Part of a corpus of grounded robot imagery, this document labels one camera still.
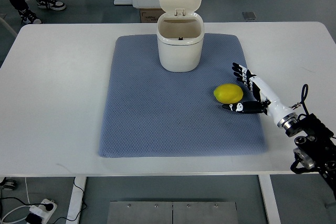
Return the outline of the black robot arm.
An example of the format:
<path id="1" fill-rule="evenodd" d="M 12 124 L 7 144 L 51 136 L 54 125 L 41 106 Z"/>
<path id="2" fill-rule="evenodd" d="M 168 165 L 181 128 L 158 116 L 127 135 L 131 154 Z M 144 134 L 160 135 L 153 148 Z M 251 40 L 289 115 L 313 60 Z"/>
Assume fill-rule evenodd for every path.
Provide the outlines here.
<path id="1" fill-rule="evenodd" d="M 328 129 L 305 105 L 308 85 L 301 90 L 301 101 L 294 107 L 302 106 L 304 114 L 293 113 L 281 125 L 288 137 L 294 137 L 295 161 L 290 169 L 295 174 L 317 172 L 335 193 L 335 144 L 334 133 Z"/>

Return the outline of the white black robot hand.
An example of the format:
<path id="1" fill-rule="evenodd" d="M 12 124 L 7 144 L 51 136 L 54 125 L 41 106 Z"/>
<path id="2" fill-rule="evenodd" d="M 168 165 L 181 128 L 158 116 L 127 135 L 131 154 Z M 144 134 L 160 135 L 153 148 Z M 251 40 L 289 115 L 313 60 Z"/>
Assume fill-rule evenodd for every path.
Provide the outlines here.
<path id="1" fill-rule="evenodd" d="M 283 105 L 273 90 L 258 76 L 235 62 L 232 70 L 236 79 L 252 92 L 255 100 L 223 104 L 222 108 L 240 114 L 264 113 L 272 117 L 278 127 L 283 127 L 286 130 L 298 122 L 298 116 L 294 110 Z"/>

